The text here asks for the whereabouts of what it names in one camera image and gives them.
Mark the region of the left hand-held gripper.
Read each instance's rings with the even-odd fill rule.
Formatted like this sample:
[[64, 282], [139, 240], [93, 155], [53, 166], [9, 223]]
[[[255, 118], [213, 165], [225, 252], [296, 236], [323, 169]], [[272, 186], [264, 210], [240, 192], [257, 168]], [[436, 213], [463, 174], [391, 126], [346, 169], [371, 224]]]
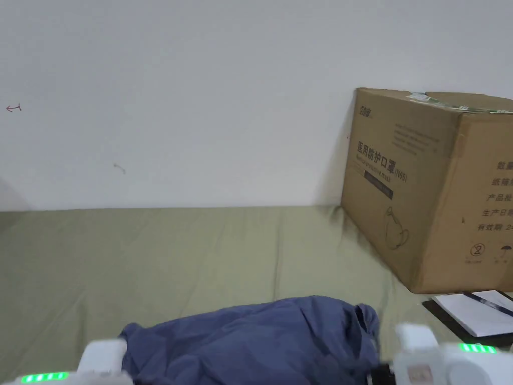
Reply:
[[94, 340], [86, 346], [76, 371], [27, 374], [11, 384], [134, 384], [122, 369], [126, 351], [122, 338]]

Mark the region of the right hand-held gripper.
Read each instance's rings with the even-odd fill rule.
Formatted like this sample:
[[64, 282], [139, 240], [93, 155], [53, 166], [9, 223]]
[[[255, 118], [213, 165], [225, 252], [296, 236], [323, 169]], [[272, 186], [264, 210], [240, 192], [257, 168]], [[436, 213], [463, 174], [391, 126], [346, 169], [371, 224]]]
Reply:
[[439, 343], [421, 324], [396, 326], [400, 349], [371, 369], [368, 384], [512, 384], [512, 352], [482, 344]]

